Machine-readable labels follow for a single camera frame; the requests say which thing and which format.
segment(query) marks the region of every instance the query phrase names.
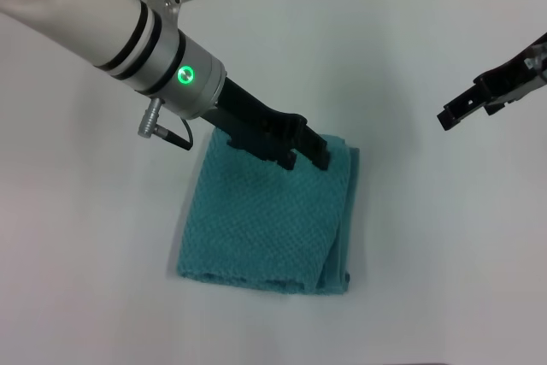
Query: cylindrical connector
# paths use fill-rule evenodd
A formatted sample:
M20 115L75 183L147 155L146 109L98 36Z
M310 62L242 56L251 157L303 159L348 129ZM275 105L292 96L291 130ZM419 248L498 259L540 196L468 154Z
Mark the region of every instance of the cylindrical connector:
M152 137L154 130L156 130L157 119L160 117L161 107L162 100L160 98L153 98L150 100L150 104L144 112L143 119L138 126L138 135L140 137Z

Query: towel fold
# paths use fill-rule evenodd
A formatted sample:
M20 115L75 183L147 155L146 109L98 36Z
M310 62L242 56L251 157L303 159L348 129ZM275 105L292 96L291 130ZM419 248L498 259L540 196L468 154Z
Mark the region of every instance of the towel fold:
M300 154L286 171L229 147L216 129L186 221L179 275L282 293L344 293L359 150L323 138L327 171Z

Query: folded towel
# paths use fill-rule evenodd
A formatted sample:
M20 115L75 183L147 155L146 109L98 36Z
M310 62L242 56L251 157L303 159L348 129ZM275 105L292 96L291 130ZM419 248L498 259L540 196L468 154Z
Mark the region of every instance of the folded towel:
M179 275L282 293L344 293L359 151L323 137L327 171L300 154L286 171L229 147L216 129L186 221Z

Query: white table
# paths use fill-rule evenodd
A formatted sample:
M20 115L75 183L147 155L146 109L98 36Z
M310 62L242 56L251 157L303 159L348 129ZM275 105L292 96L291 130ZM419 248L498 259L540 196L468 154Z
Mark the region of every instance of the white table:
M436 118L547 32L542 1L183 8L232 79L362 150L342 297L170 275L211 127L191 153L139 138L145 98L1 18L2 364L543 363L547 92Z

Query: cable connector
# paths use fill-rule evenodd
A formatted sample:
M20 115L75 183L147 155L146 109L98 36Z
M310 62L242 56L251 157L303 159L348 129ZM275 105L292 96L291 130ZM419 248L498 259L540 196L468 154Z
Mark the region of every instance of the cable connector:
M194 138L191 134L191 129L185 120L182 120L188 132L188 138L190 141L184 140L179 135L168 130L165 127L157 124L160 117L160 109L162 108L163 101L160 98L152 98L146 111L144 112L143 119L138 126L138 135L144 138L152 137L152 134L167 141L183 150L189 151L194 145Z

